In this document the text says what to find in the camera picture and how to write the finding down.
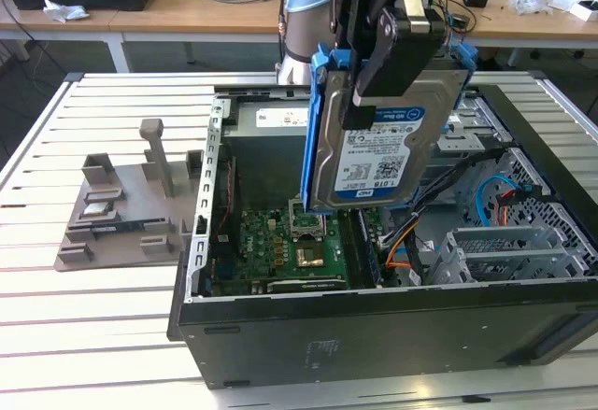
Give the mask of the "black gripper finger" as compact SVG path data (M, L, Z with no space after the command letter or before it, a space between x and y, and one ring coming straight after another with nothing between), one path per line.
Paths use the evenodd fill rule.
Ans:
M330 31L337 49L360 49L358 0L330 0Z
M351 54L348 96L342 101L342 128L369 129L376 99L403 95L439 50L443 18L432 8L424 10L428 30L411 30L406 12L384 7L379 14L376 42L369 56Z

